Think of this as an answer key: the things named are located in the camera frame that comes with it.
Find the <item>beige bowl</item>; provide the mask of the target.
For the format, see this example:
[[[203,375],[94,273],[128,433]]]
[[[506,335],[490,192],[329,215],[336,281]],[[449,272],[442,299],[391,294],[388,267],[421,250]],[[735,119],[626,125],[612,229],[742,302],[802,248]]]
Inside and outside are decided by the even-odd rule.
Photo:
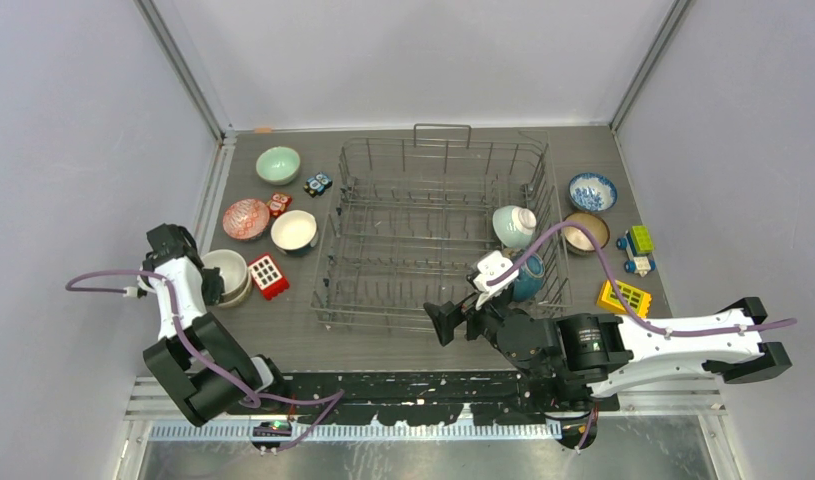
[[[248,265],[241,254],[230,249],[213,250],[201,257],[204,271],[218,270],[222,288],[218,303],[234,301],[250,284]]]
[[[235,308],[244,303],[250,296],[253,288],[253,281],[250,276],[247,277],[244,287],[232,297],[228,297],[217,305],[218,308],[229,309]]]

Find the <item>grey wire dish rack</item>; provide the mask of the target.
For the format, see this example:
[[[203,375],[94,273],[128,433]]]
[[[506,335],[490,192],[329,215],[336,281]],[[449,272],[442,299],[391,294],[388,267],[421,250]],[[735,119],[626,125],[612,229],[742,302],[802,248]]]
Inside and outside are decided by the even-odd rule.
[[[341,148],[322,223],[311,306],[330,328],[427,331],[425,303],[472,292],[468,274],[502,248],[493,214],[530,210],[538,232],[561,220],[548,135],[479,139],[467,126],[418,124],[404,137]]]

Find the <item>teal and white bowl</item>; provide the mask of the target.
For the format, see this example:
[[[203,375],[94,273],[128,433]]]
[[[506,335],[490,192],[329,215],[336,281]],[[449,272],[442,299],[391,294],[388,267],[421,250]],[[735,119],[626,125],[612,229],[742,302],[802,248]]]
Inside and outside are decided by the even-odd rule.
[[[274,221],[270,237],[281,253],[291,257],[304,256],[318,244],[318,224],[311,213],[291,210]]]

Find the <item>pale green celadon bowl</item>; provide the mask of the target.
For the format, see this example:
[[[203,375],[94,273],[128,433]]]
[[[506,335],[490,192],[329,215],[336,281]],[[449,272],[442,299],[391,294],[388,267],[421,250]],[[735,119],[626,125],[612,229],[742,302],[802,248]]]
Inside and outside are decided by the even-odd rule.
[[[291,183],[299,174],[300,154],[290,147],[275,146],[264,151],[256,160],[255,171],[264,182],[283,186]]]

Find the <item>blue floral white bowl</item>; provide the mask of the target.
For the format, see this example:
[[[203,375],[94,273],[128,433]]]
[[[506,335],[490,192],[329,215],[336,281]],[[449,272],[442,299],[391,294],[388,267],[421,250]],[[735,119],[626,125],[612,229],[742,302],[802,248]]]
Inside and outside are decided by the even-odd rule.
[[[575,175],[569,181],[568,194],[575,208],[589,213],[605,212],[618,200],[615,185],[607,177],[593,172]]]

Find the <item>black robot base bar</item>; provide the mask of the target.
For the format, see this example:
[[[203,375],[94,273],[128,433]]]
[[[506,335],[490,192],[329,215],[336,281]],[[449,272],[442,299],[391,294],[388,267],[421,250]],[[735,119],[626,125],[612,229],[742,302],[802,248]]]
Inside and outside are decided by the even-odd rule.
[[[514,370],[296,371],[264,390],[259,406],[233,404],[231,415],[285,415],[321,431],[327,426],[480,429],[543,424],[561,445],[585,449],[595,440],[600,406],[559,376],[531,378]]]

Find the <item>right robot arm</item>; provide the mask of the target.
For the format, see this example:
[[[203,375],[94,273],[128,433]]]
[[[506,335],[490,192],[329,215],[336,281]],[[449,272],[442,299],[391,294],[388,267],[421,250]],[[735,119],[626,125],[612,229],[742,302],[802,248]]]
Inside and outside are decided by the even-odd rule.
[[[747,320],[756,298],[712,316],[690,319],[690,334],[660,335],[628,315],[579,313],[536,318],[502,299],[476,307],[469,298],[425,303],[441,345],[458,326],[468,340],[484,338],[517,371],[522,390],[538,411],[588,411],[633,387],[661,381],[713,378],[727,384],[774,379],[792,365],[780,342],[765,342],[758,325],[706,335],[713,325]]]

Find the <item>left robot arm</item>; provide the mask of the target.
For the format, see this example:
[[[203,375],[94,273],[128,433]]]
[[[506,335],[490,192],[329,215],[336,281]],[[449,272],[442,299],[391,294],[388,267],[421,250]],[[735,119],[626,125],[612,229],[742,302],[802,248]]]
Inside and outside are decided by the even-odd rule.
[[[157,296],[161,328],[143,359],[184,417],[200,427],[240,404],[281,412],[290,389],[280,370],[263,355],[249,356],[207,309],[224,293],[220,270],[204,265],[183,226],[162,224],[147,240],[140,278]]]

